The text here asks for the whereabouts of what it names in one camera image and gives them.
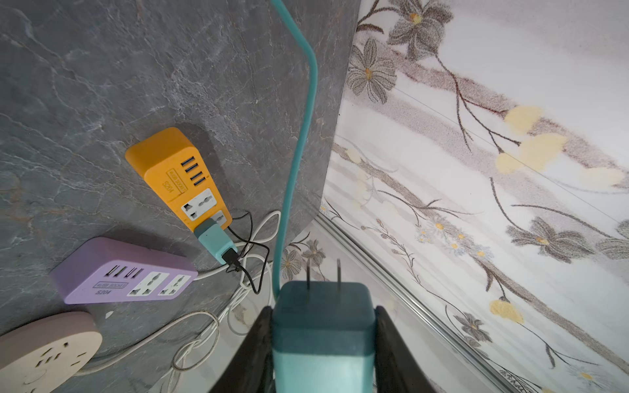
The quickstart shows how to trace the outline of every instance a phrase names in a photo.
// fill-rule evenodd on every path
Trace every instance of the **beige round power strip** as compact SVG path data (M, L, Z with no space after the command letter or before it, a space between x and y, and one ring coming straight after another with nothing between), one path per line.
M88 313L53 315L0 337L0 390L49 393L74 375L101 346Z

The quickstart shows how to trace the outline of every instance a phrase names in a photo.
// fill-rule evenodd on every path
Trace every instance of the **purple power strip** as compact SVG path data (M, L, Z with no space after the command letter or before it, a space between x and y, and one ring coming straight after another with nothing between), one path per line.
M198 275L184 257L93 238L50 272L66 304L174 299Z

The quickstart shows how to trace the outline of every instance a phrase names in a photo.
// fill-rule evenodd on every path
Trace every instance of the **gray marble surface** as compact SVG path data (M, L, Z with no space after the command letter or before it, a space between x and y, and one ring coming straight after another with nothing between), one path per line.
M286 3L320 65L291 239L319 207L359 0ZM88 307L66 306L47 275L94 236L216 267L125 151L179 127L230 211L249 209L259 221L281 208L307 83L306 59L267 1L0 0L0 334L88 310L103 356L182 314L219 311L237 285L233 274L195 282L173 301ZM245 224L234 227L245 233ZM144 392L205 323L192 318L56 391Z

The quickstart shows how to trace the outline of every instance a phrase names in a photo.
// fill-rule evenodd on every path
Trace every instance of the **white cable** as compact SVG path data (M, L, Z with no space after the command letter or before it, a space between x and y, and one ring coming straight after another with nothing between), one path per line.
M258 233L260 232L260 230L262 229L262 227L264 226L264 224L266 224L272 217L277 216L277 226L275 231L273 232L273 235L271 235L270 237L264 238L264 239L256 239L255 237L258 235ZM258 226L256 227L256 229L253 231L252 233L252 237L250 239L250 241L255 241L256 243L267 243L268 241L273 240L273 238L275 238L275 236L277 235L277 231L279 229L279 218L281 216L281 212L279 210L275 210L269 214L266 215L266 217L264 219L262 219L262 222L260 222L260 224L258 224ZM245 241L239 241L238 243L235 243L236 247L241 247L241 246L245 246L245 252L248 252L249 249L251 249L251 247L253 247L254 245L252 245L251 243L247 243ZM256 258L259 259L261 261L264 262L264 257L259 255L259 254L255 254L255 253L248 253L246 254L241 261L241 264L243 267L246 266L247 264L247 259L248 258ZM264 269L265 271L268 272L267 276L268 276L268 281L269 281L269 300L267 302L267 305L270 304L270 299L271 299L271 294L272 294L272 282L271 282L271 274L270 274L270 269L271 269L272 263L268 263L266 268ZM221 266L220 268L211 270L209 272L205 272L205 273L201 273L199 274L194 280L202 280L205 279L207 277L210 277L212 275L218 274L220 272L225 271L228 268L227 265ZM253 280L259 279L262 276L262 272L260 272L259 274L257 274ZM131 355L133 352L137 351L138 349L140 349L141 347L143 347L144 345L146 345L147 343L149 343L150 341L152 341L154 338L158 337L159 335L161 335L163 332L167 331L168 329L170 329L171 327L175 326L177 323L183 321L186 318L189 318L191 316L195 316L195 315L207 315L210 318L212 318L212 322L210 322L205 329L202 330L202 332L200 332L197 337L195 337L195 339L188 341L187 343L183 344L175 353L175 355L173 356L173 359L170 363L170 369L167 371L166 374L169 374L169 378L168 378L168 383L166 384L166 392L167 393L172 393L173 390L175 390L175 388L177 387L177 384L179 383L179 379L177 379L175 381L175 384L172 385L172 381L173 378L175 377L175 375L179 375L181 372L186 372L186 371L190 371L190 370L194 370L195 368L199 367L201 364L203 364L203 362L205 362L214 352L214 349L216 348L216 344L218 343L218 337L219 337L219 326L220 323L222 322L223 319L225 319L226 317L228 318L228 323L229 323L229 313L231 312L231 310L233 308L235 308L236 306L238 306L248 295L249 293L252 291L252 287L251 284L249 282L244 282L245 279L245 274L242 273L240 276L240 280L238 281L238 289L233 293L233 295L231 296L231 299L229 301L229 303L227 304L227 306L225 308L223 308L223 310L219 313L218 317L216 317L214 314L209 313L207 311L194 311L193 313L189 313L186 315L183 315L177 319L175 319L174 321L169 322L168 324L166 324L164 327L162 327L161 329L159 329L158 331L156 331L155 333L153 333L152 335L146 337L144 340L140 341L139 343L130 346L129 348L125 349L124 351L122 351L120 354L114 356L113 358L107 360L106 362L103 362L101 364L99 364L98 366L94 366L94 367L90 367L87 369L82 369L79 370L78 372L76 372L74 374L75 377L79 377L82 375L89 375L98 371L101 371L111 365L114 365L116 363L118 363L120 360L124 359L125 357L127 357L128 355ZM238 333L234 330L232 330L235 334L239 335L239 336L246 336L246 333ZM189 367L185 367L185 362L186 362L186 358L188 356L188 354L190 354L190 352L195 349L195 348L199 348L200 346L203 346L210 337L212 337L212 335L216 333L216 336L214 337L214 342L212 343L212 347L209 349L209 351L196 363L194 363L193 365L189 366Z

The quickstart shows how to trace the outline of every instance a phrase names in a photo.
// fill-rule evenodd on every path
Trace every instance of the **flower center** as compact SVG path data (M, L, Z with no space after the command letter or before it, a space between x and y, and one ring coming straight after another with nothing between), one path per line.
M420 24L421 20L423 19L421 15L418 15L415 13L411 14L410 16L411 16L411 22L413 22L414 25Z

